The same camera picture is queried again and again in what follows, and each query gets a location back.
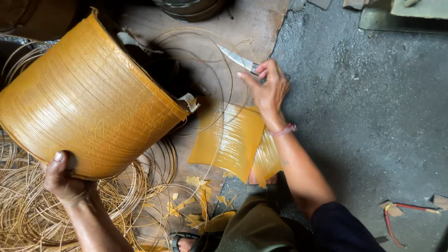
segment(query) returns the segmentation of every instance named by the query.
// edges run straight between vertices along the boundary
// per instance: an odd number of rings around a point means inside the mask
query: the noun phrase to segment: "concrete floor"
[[[342,0],[289,11],[272,58],[292,78],[283,111],[295,135],[339,202],[389,238],[378,203],[431,207],[434,193],[448,196],[448,36],[359,30],[359,16]],[[221,194],[232,189],[239,206],[245,186],[228,178]],[[282,214],[301,220],[285,198]],[[447,211],[403,212],[391,222],[408,250],[447,251]]]

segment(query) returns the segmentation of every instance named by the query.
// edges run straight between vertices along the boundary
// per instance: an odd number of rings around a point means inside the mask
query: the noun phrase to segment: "yellow plastic film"
[[[271,134],[268,133],[267,127],[263,130],[260,144],[255,153],[252,170],[254,170],[258,185],[263,188],[266,188],[267,179],[283,170],[276,144]]]
[[[188,159],[190,164],[214,165],[236,174],[247,182],[255,152],[263,133],[264,122],[253,110],[228,104],[223,116],[222,104],[214,104],[198,111],[198,133]]]
[[[87,179],[122,172],[188,114],[95,11],[0,92],[9,135],[45,163],[69,151],[69,167]]]

